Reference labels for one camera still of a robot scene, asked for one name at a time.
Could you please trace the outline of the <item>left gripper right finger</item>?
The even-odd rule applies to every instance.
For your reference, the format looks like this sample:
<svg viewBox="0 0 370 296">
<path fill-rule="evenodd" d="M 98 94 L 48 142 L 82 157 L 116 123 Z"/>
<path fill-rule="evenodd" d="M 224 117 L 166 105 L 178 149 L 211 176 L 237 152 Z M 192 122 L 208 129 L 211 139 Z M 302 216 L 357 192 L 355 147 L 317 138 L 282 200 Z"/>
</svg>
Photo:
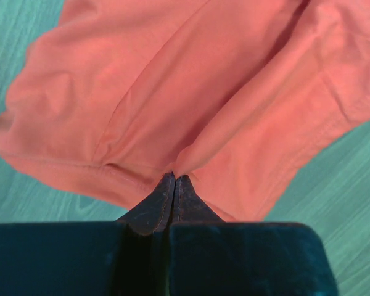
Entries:
<svg viewBox="0 0 370 296">
<path fill-rule="evenodd" d="M 217 263 L 203 230 L 222 220 L 195 192 L 190 177 L 176 180 L 169 228 L 170 295 L 218 295 Z"/>
</svg>

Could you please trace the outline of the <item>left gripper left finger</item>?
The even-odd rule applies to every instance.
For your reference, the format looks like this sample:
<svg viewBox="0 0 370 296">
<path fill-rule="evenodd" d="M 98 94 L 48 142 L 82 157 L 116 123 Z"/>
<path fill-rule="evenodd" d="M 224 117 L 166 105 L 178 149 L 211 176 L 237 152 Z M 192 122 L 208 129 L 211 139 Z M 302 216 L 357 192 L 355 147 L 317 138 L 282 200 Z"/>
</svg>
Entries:
<svg viewBox="0 0 370 296">
<path fill-rule="evenodd" d="M 118 295 L 168 295 L 168 244 L 176 179 L 167 173 L 144 200 L 118 219 L 125 226 Z"/>
</svg>

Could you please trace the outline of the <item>orange t shirt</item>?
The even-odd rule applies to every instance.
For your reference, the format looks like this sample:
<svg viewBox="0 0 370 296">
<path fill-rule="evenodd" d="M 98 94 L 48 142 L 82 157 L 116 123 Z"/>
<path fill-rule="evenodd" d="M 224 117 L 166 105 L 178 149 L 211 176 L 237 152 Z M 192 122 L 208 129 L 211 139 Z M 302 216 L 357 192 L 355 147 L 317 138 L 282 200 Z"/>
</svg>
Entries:
<svg viewBox="0 0 370 296">
<path fill-rule="evenodd" d="M 7 91 L 0 156 L 124 208 L 188 175 L 255 221 L 368 120 L 370 1 L 66 1 Z"/>
</svg>

